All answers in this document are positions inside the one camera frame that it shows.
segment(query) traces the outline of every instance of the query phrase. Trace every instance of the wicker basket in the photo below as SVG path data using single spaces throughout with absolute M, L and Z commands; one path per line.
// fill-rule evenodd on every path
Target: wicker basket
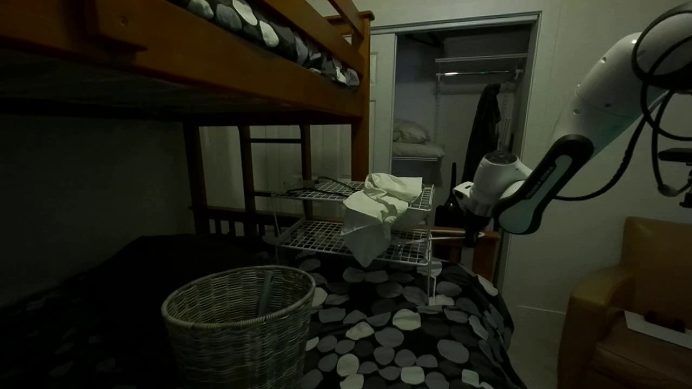
M 284 265 L 196 279 L 162 302 L 185 388 L 295 388 L 316 281 Z

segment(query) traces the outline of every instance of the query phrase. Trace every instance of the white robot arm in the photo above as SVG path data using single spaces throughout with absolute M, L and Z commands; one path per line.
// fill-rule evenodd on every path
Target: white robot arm
M 464 210 L 467 235 L 491 218 L 502 231 L 532 233 L 560 188 L 666 91 L 692 86 L 692 5 L 656 18 L 644 33 L 623 37 L 577 85 L 560 116 L 552 150 L 536 169 L 507 153 L 489 153 L 474 182 L 453 192 Z

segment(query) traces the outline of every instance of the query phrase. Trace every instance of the white cloth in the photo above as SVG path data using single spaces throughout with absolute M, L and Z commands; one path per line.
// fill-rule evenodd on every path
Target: white cloth
M 349 194 L 341 243 L 360 265 L 369 265 L 387 250 L 390 224 L 421 194 L 421 178 L 395 178 L 387 172 L 368 175 L 363 190 Z

